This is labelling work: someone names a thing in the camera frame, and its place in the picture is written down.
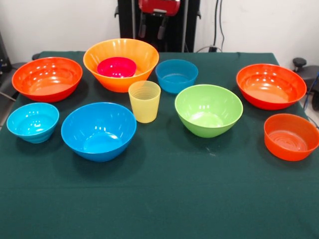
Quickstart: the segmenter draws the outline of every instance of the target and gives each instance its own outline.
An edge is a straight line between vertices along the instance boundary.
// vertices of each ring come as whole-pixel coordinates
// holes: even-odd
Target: orange bowl
[[[308,120],[291,115],[276,114],[264,124],[265,145],[278,158],[299,161],[319,145],[319,131]]]
[[[132,77],[107,77],[98,74],[99,63],[111,57],[126,57],[133,60],[137,69]],[[135,39],[112,39],[102,41],[88,49],[83,57],[85,67],[106,89],[114,92],[128,92],[136,81],[145,81],[159,61],[158,51],[146,42]]]
[[[74,92],[82,67],[63,57],[37,59],[21,66],[12,77],[13,87],[33,101],[57,102]]]
[[[241,69],[236,77],[244,98],[264,110],[280,110],[299,101],[307,92],[295,72],[271,64],[255,64]]]

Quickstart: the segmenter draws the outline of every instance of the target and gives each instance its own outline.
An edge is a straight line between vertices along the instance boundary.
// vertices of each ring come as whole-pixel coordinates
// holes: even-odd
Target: light blue bowl
[[[16,109],[6,126],[11,133],[30,143],[42,143],[52,135],[59,120],[59,111],[47,103],[33,103]]]
[[[189,61],[167,60],[158,64],[155,69],[160,87],[173,94],[194,85],[198,68]]]
[[[106,162],[130,144],[136,119],[124,106],[99,102],[82,106],[64,120],[61,135],[78,155],[95,162]]]

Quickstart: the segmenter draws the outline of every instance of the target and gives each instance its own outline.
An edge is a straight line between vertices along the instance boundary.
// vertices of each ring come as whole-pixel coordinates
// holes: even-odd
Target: green bowl
[[[195,85],[181,91],[175,109],[193,134],[212,138],[229,130],[243,114],[243,104],[230,90],[214,85]]]

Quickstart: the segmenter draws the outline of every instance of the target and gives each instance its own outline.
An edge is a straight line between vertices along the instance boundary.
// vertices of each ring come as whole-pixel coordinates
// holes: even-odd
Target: plastic bowl
[[[21,66],[12,77],[13,87],[34,101],[57,102],[74,92],[82,67],[68,58],[41,58]]]
[[[93,103],[73,111],[63,122],[64,142],[78,155],[95,162],[122,153],[136,131],[131,111],[114,103]]]
[[[278,158],[299,161],[319,145],[319,131],[308,120],[291,115],[277,114],[264,124],[265,145]]]
[[[241,69],[237,74],[237,85],[248,102],[264,110],[284,109],[307,92],[299,75],[271,64],[255,64]]]
[[[196,85],[181,91],[175,109],[193,134],[211,138],[229,130],[243,114],[243,104],[230,90],[214,85]]]
[[[32,103],[16,109],[6,121],[8,130],[30,143],[42,143],[52,135],[59,111],[47,103]]]
[[[133,60],[137,69],[132,77],[114,78],[98,74],[99,63],[110,57],[127,57]],[[112,39],[102,41],[88,49],[83,57],[85,67],[106,89],[127,92],[132,83],[145,81],[159,61],[157,50],[146,42],[135,39]]]
[[[198,68],[189,61],[167,60],[156,66],[156,75],[160,87],[173,94],[194,85]]]
[[[136,64],[126,57],[111,57],[101,61],[97,71],[100,75],[108,77],[131,77],[136,72]]]

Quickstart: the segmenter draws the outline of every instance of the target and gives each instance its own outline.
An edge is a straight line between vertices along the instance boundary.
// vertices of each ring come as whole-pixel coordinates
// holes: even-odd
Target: cup
[[[156,119],[160,103],[160,86],[152,81],[137,81],[129,87],[133,114],[140,123]]]

